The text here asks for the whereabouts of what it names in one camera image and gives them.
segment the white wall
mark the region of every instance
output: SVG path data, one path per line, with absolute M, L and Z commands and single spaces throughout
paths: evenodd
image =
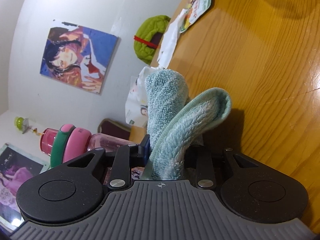
M 131 76 L 144 63 L 133 36 L 148 17 L 172 16 L 181 0 L 25 0 L 14 34 L 9 70 L 9 109 L 48 127 L 73 123 L 95 132 L 104 118 L 124 122 Z M 39 74 L 53 19 L 112 33 L 120 41 L 101 95 Z
M 25 134 L 22 134 L 18 129 L 13 125 L 13 121 L 16 116 L 19 116 L 16 113 L 6 111 L 4 114 L 0 115 L 0 148 L 5 143 L 11 143 L 12 145 L 22 149 L 23 151 L 32 154 L 42 160 L 50 162 L 50 157 L 40 150 L 40 136 L 28 131 Z M 39 132 L 44 130 L 44 127 L 38 123 L 29 122 L 35 128 L 38 128 Z
M 10 49 L 23 1 L 0 0 L 0 114 L 8 110 Z

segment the painting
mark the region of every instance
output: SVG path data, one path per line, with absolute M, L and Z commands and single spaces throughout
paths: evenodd
M 117 40 L 108 33 L 54 20 L 40 74 L 99 94 Z
M 25 181 L 48 168 L 49 163 L 9 143 L 0 149 L 0 228 L 12 232 L 23 222 L 17 191 Z

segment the gray ribbed panel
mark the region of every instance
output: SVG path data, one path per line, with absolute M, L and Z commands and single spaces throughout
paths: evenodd
M 247 221 L 229 210 L 214 192 L 188 180 L 136 181 L 112 192 L 92 216 L 72 225 L 47 227 L 26 222 L 12 240 L 310 240 L 299 220 L 280 224 Z

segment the green strap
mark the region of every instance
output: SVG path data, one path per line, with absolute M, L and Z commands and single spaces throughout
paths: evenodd
M 63 132 L 61 129 L 58 131 L 55 136 L 52 149 L 51 149 L 51 157 L 50 157 L 50 166 L 54 168 L 62 163 L 64 150 L 66 148 L 68 139 L 75 129 L 75 126 L 72 126 L 69 131 Z

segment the silver screw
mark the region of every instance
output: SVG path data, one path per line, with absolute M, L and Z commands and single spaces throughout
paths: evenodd
M 209 179 L 201 179 L 198 181 L 198 185 L 200 187 L 212 187 L 213 182 L 212 182 L 212 180 L 209 180 Z
M 125 181 L 122 179 L 114 179 L 112 181 L 110 181 L 110 186 L 112 187 L 122 187 L 124 186 Z

